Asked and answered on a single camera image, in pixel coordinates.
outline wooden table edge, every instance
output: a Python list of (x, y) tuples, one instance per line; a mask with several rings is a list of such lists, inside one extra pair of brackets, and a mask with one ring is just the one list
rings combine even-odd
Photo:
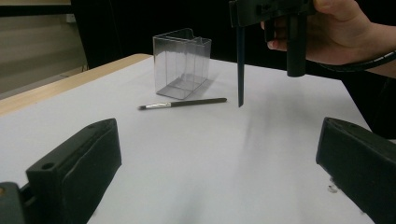
[(46, 100), (62, 92), (72, 90), (75, 87), (94, 81), (99, 77), (104, 77), (112, 72), (143, 61), (151, 56), (152, 55), (148, 54), (134, 54), (115, 62), (90, 69), (86, 72), (0, 100), (0, 117), (22, 109), (28, 105), (33, 105)]

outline black metal tool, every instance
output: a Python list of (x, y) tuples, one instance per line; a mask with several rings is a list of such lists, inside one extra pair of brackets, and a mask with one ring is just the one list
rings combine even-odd
[(314, 14), (312, 0), (234, 0), (229, 2), (231, 25), (237, 29), (238, 94), (243, 103), (245, 37), (243, 27), (264, 21), (265, 41), (274, 39), (275, 18), (287, 17), (287, 70), (289, 77), (305, 74), (306, 17)]
[(0, 183), (0, 223), (87, 223), (121, 166), (115, 119), (87, 126), (27, 171)]
[(375, 223), (396, 223), (395, 144), (356, 124), (326, 118), (317, 164)]

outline clear plastic container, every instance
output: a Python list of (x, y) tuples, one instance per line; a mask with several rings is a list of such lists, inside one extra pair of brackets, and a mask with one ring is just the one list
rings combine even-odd
[(185, 99), (207, 79), (210, 39), (195, 37), (186, 28), (153, 37), (155, 91)]

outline human hand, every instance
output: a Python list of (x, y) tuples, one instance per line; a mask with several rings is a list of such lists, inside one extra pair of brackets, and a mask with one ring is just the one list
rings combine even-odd
[[(355, 0), (314, 0), (314, 6), (317, 13), (307, 19), (307, 60), (354, 63), (395, 50), (393, 43), (388, 44), (395, 41), (387, 40), (386, 35), (396, 36), (396, 32), (390, 34), (388, 27), (370, 22)], [(268, 42), (268, 48), (287, 50), (286, 18), (276, 19), (275, 39)]]

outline white tabletop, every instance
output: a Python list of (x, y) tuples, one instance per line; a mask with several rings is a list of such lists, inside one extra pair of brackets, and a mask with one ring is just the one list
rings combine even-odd
[(315, 162), (325, 117), (368, 128), (341, 81), (287, 77), (210, 61), (187, 100), (227, 103), (140, 111), (175, 101), (155, 94), (153, 58), (0, 117), (0, 181), (25, 170), (85, 126), (115, 118), (122, 166), (90, 223), (373, 223)]

